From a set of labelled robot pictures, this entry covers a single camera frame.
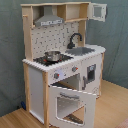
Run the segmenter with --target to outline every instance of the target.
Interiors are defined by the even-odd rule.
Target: knob
[[[55,73],[55,74],[54,74],[54,78],[55,78],[55,79],[58,79],[58,78],[59,78],[59,74],[58,74],[58,73]]]
[[[78,68],[77,67],[73,67],[72,71],[75,72]]]

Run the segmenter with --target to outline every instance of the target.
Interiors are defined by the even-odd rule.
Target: open oven door
[[[105,22],[108,15],[107,4],[89,3],[87,15],[88,19]]]
[[[59,128],[93,128],[95,103],[95,94],[50,86],[49,123]]]

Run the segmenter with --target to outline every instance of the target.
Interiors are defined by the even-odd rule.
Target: cabinet door
[[[102,54],[82,61],[82,91],[99,95]]]
[[[107,4],[89,3],[88,19],[105,22],[107,16]]]
[[[84,107],[83,121],[72,114],[78,110],[78,103]],[[59,128],[93,128],[96,95],[67,88],[49,87],[49,122]]]

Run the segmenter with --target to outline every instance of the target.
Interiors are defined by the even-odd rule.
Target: faucet
[[[68,46],[67,46],[68,49],[72,49],[73,47],[75,47],[75,44],[73,44],[73,42],[72,42],[72,39],[73,39],[73,37],[74,37],[75,35],[80,36],[80,41],[82,41],[82,35],[81,35],[80,33],[74,33],[74,34],[71,36],[71,38],[70,38],[70,43],[69,43]]]

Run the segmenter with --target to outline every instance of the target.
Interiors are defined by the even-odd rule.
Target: sink
[[[82,56],[82,55],[85,55],[85,54],[88,54],[88,53],[94,52],[94,51],[95,50],[91,49],[91,48],[78,47],[78,48],[68,49],[68,50],[66,50],[65,53],[72,54],[75,56]]]

